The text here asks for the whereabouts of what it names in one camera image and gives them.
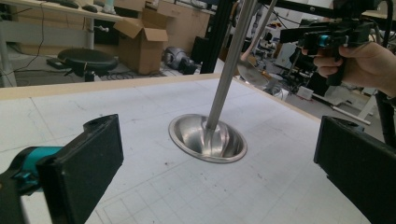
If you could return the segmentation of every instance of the cable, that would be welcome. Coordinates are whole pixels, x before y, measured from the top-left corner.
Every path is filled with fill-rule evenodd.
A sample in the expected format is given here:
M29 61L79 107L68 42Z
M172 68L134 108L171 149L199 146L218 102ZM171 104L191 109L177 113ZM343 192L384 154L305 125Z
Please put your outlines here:
M37 55L36 55L27 65L25 65L24 67L20 67L20 68L15 69L15 70L13 70L13 71L7 73L7 74L2 75L2 76L6 76L6 78L8 79L8 82L9 82L9 83L11 83L11 81L9 80L8 75L10 75L10 74L12 74L12 73L15 73L15 72L18 72L18 71L20 71L21 69L30 66L30 64L31 64L31 63L39 56L39 54L40 54L41 46L42 46L43 43L44 43L44 9L43 9L43 4L44 4L44 3L46 3L46 2L40 3L41 16L42 16L42 17L41 17L41 42L40 42L40 44L38 45Z
M392 29L392 20L393 20L393 2L391 0L386 0L386 2L388 6L388 16L387 16L387 24L385 27L385 33L384 33L384 40L382 43L382 46L384 48L388 46L389 35L390 35L390 30Z
M23 54L23 55L27 55L27 56L36 56L36 54L29 54L29 53L24 53L24 52L22 52L22 51L20 51L17 47L15 47L14 45L8 44L8 46L9 46L11 49L14 49L15 51L17 51L19 54ZM56 57L52 57L52 56L49 56L49 55L38 55L38 57L50 58L50 59L56 58Z
M18 15L18 14L20 14L20 13L22 13L22 12L25 12L25 11L31 10L31 9L32 9L32 8L31 8L31 7L29 7L29 8L26 8L26 9L24 9L24 10L17 11L17 12L14 12L14 13L4 13L4 14L7 14L7 15L9 15L9 16L15 16L15 15Z

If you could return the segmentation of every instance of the metal stand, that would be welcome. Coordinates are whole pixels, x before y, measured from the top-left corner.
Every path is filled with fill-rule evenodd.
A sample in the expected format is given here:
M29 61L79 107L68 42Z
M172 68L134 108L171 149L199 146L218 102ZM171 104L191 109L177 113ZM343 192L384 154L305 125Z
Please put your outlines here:
M219 121L219 116L256 4L257 1L245 1L242 7L209 117L184 115L175 118L169 125L169 134L175 144L200 160L226 163L238 161L247 153L244 137L236 129Z

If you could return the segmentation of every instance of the white box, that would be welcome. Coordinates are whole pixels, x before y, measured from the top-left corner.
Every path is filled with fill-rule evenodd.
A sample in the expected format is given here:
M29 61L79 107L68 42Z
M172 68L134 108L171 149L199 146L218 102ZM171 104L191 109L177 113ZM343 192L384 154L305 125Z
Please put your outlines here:
M309 90L306 87L300 87L297 91L298 96L300 96L301 98L304 98L305 100L311 100L312 99L312 93L314 93L314 91Z
M282 45L282 49L280 50L279 54L276 57L275 64L285 67L291 68L293 62L290 61L291 54L294 53L296 49L295 44L286 43Z

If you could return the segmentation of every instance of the wire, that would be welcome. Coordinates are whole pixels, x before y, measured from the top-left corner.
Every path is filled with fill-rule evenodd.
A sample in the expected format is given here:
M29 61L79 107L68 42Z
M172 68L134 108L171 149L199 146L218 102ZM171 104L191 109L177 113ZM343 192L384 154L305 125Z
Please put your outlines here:
M31 64L31 63L39 56L39 54L40 54L41 46L42 46L43 43L44 43L44 9L43 9L43 4L44 4L44 3L46 3L46 2L40 3L40 9L41 9L41 42L40 42L40 44L38 45L37 55L36 55L27 65L25 65L24 67L20 67L20 68L15 69L15 70L13 70L13 71L7 73L7 74L2 75L2 76L6 76L6 78L8 79L8 82L11 84L11 87L12 87L12 83L11 83L11 81L9 80L8 75L10 75L10 74L12 74L12 73L15 73L15 72L18 72L18 71L20 71L21 69L30 66L30 64Z
M19 54L23 54L23 55L27 55L27 56L36 56L36 54L29 54L29 53L24 53L24 52L22 52L20 49L18 49L18 48L17 48L16 46L14 46L14 45L8 44L8 46L9 46L11 49L14 49L15 51L17 51ZM52 56L49 56L49 55L38 55L38 57L50 58L50 59L56 58L56 57L52 57Z
M20 14L20 13L22 13L22 12L31 10L31 9L32 9L32 8L29 7L29 8L26 8L26 9L24 9L24 10L17 11L17 12L14 12L14 13L9 13L9 12L5 12L5 11L1 11L1 12L0 12L0 16L15 16L15 15L18 15L18 14Z

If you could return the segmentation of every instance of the cardboard box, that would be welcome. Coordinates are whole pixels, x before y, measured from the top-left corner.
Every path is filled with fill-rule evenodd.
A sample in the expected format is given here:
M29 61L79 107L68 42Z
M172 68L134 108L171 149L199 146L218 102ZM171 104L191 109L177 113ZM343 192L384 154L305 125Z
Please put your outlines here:
M151 3L151 0L114 0L114 7L122 7L134 11L142 11L146 2Z
M160 71L163 42L168 41L166 16L144 8L142 19L123 18L114 28L121 32L121 63L142 75Z
M175 5L160 1L157 12L168 17L166 32L169 41L165 47L184 49L191 54L196 36L204 37L210 14L196 8Z

